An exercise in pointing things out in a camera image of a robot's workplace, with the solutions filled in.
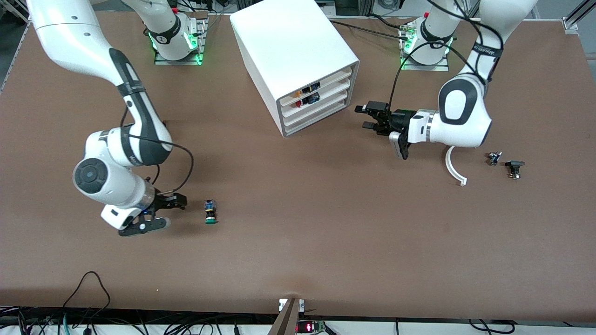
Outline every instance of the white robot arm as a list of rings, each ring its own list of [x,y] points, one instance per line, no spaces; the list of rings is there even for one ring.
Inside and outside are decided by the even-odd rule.
[[[151,3],[155,8],[167,5],[165,0]],[[84,157],[73,172],[75,187],[87,197],[106,204],[101,217],[117,228],[120,235],[166,228],[169,220],[156,219],[155,211],[184,208],[186,199],[180,194],[167,198],[160,195],[153,185],[131,171],[134,166],[163,163],[172,150],[170,134],[131,63],[106,41],[88,0],[28,0],[27,4],[48,57],[67,70],[111,82],[134,119],[131,125],[98,131],[87,138]],[[169,20],[175,24],[177,20],[169,7],[168,10],[160,12],[164,19],[156,15],[151,21],[144,20],[146,23]],[[181,49],[175,44],[163,46],[166,53]],[[151,219],[146,221],[145,214],[151,215]]]
[[[456,6],[455,0],[449,2],[453,7]],[[480,35],[467,60],[473,68],[464,66],[459,74],[441,87],[439,110],[398,109],[391,112],[388,104],[370,101],[367,105],[357,106],[356,112],[369,114],[377,123],[365,122],[363,128],[389,136],[390,142],[403,159],[408,158],[410,144],[417,142],[441,142],[449,146],[469,148],[482,145],[492,123],[484,104],[491,71],[501,56],[503,44],[536,2],[537,0],[481,0],[482,23],[493,28],[498,35],[490,29],[480,27]],[[435,35],[451,36],[457,24],[454,25],[453,17],[448,18],[449,16],[443,17],[441,24],[447,27],[447,31]],[[428,60],[434,55],[432,49],[425,50],[422,47],[420,51]]]

